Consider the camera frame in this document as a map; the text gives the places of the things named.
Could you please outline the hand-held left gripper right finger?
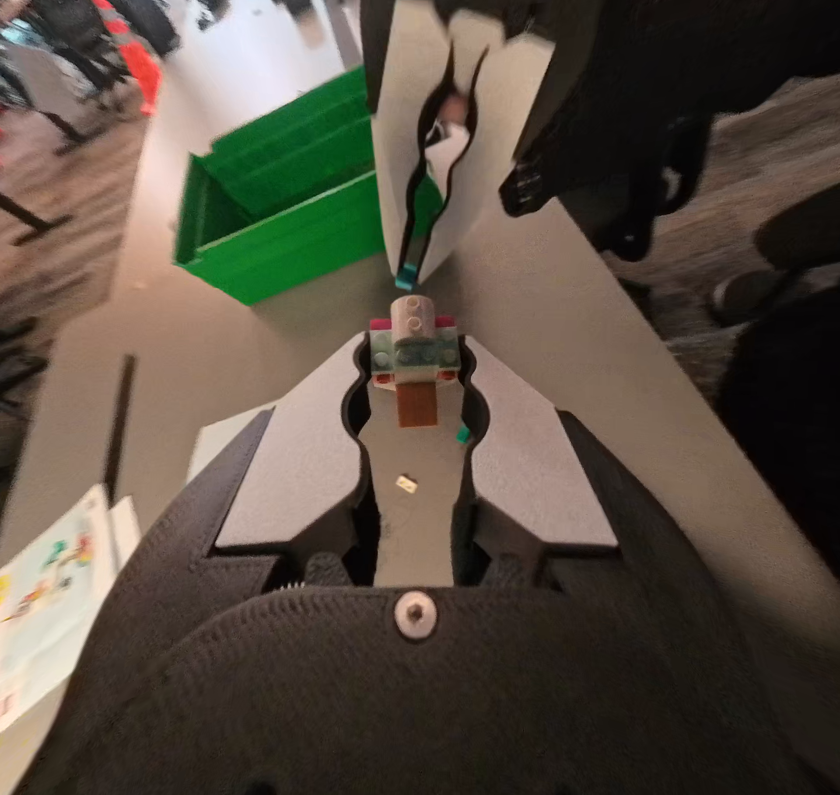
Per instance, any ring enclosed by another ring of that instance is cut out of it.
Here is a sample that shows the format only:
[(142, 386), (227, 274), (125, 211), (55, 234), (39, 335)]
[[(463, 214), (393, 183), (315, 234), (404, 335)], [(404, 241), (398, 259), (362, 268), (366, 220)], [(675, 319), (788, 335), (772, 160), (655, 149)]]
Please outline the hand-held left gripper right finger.
[(469, 456), (483, 550), (617, 550), (619, 538), (555, 404), (467, 335), (481, 422)]

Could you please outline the black table leg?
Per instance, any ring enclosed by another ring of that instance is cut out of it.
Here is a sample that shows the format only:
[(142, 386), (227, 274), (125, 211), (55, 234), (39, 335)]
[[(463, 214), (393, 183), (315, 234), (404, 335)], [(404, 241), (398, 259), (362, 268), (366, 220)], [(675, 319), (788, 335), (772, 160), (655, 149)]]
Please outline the black table leg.
[(19, 238), (15, 238), (13, 243), (17, 247), (22, 247), (24, 243), (39, 239), (50, 230), (62, 227), (75, 220), (75, 214), (69, 214), (69, 212), (55, 216), (55, 218), (44, 218), (37, 214), (35, 211), (28, 209), (26, 205), (19, 203), (17, 200), (13, 200), (4, 191), (0, 192), (0, 209), (12, 214), (13, 218), (17, 218), (21, 223), (28, 225), (28, 230), (21, 234)]

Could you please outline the small multicoloured lego model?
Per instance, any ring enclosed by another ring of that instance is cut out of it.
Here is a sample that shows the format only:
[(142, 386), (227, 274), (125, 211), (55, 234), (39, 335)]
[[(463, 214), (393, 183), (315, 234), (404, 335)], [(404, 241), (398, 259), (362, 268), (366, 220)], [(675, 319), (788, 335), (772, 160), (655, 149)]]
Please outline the small multicoloured lego model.
[(456, 317), (438, 313), (429, 295), (407, 294), (389, 317), (371, 319), (369, 341), (373, 384), (395, 391), (400, 427), (436, 426), (438, 393), (461, 371)]

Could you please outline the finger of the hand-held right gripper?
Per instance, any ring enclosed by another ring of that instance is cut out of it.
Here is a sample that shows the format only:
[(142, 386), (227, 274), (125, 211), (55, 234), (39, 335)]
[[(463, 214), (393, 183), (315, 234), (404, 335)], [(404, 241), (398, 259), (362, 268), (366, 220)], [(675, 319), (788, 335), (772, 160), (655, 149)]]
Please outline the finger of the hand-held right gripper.
[(427, 138), (454, 82), (454, 46), (433, 0), (396, 0), (373, 147), (384, 243), (393, 274), (418, 267), (445, 198), (431, 173)]
[(476, 127), (451, 167), (447, 203), (431, 229), (420, 285), (427, 283), (499, 198), (554, 52), (554, 41), (519, 33), (490, 50), (478, 64), (472, 86)]

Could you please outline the black office chair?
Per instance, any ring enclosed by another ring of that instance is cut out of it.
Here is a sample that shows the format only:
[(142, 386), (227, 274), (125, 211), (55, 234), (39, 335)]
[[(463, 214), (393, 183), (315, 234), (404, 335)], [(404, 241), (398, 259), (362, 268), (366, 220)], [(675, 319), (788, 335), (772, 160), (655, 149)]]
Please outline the black office chair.
[(747, 323), (716, 409), (835, 575), (840, 572), (840, 290), (794, 286), (840, 257), (839, 183), (767, 220), (769, 268), (722, 283), (713, 312)]

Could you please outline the lego instruction booklet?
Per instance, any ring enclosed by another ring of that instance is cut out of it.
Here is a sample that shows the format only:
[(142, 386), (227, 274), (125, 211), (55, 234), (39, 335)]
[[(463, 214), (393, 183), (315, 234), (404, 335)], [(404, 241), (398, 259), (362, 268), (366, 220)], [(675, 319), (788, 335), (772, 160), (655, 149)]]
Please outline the lego instruction booklet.
[(0, 570), (0, 727), (64, 682), (140, 545), (133, 496), (93, 485)]

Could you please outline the green plastic bin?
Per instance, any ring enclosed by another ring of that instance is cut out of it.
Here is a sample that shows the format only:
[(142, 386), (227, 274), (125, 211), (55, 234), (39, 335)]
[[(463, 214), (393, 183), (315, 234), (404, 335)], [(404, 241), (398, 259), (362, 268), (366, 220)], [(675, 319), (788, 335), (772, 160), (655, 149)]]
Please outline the green plastic bin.
[(248, 306), (384, 250), (362, 64), (190, 154), (172, 263)]

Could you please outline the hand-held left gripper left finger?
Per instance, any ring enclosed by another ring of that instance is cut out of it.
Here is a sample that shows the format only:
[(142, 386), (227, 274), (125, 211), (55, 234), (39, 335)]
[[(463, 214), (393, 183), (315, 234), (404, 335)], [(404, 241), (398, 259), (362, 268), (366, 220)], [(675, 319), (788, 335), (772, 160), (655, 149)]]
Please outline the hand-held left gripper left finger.
[(371, 420), (371, 341), (353, 333), (270, 411), (216, 538), (225, 554), (377, 554), (382, 514), (360, 438)]

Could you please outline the orange traffic cones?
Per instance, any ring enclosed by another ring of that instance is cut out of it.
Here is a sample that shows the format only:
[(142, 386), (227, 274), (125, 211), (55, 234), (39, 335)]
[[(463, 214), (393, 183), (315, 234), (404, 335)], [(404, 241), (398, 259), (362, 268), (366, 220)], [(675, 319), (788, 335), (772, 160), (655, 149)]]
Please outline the orange traffic cones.
[(111, 32), (131, 75), (138, 80), (144, 104), (142, 111), (147, 117), (156, 115), (158, 97), (163, 82), (163, 71), (151, 50), (142, 42), (133, 26), (124, 19), (122, 12), (109, 0), (91, 0)]

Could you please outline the thin black rod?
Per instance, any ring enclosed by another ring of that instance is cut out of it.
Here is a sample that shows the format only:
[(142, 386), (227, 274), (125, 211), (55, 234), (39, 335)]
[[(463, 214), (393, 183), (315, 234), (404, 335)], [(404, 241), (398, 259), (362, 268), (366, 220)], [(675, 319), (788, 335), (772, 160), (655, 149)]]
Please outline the thin black rod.
[(111, 505), (115, 505), (118, 500), (116, 491), (118, 491), (118, 480), (122, 472), (122, 453), (124, 453), (125, 429), (127, 429), (129, 411), (131, 411), (131, 402), (133, 402), (133, 386), (134, 386), (136, 368), (138, 368), (138, 355), (125, 353), (122, 360), (122, 375), (118, 382), (118, 393), (116, 393), (113, 422), (111, 422), (111, 436), (109, 436), (104, 474), (102, 474), (107, 501)]

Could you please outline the white paper sheet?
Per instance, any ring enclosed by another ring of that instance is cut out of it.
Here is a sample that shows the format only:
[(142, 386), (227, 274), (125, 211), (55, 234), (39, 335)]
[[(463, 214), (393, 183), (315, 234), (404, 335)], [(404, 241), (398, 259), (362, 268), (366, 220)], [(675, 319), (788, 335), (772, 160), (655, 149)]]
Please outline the white paper sheet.
[(200, 429), (185, 483), (190, 483), (259, 413), (274, 409), (277, 400), (259, 404)]

